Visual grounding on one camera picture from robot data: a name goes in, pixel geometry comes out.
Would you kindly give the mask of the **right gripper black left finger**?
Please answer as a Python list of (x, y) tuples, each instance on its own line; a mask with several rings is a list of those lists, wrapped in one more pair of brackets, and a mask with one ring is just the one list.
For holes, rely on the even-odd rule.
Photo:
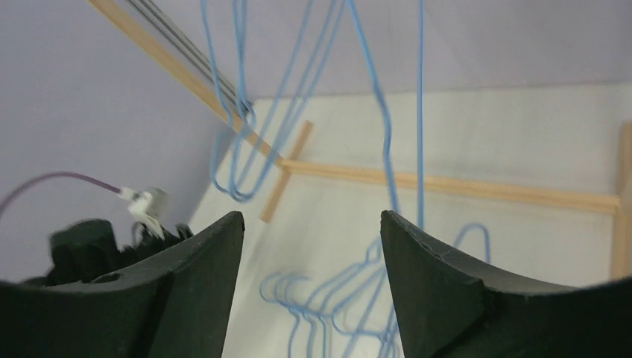
[(220, 357), (244, 241), (232, 211), (91, 282), (1, 284), (3, 357)]

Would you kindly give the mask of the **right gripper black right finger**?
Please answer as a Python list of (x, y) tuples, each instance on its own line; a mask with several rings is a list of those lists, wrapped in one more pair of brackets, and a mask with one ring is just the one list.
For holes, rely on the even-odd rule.
[(629, 357), (631, 279), (572, 287), (524, 277), (381, 214), (407, 357)]

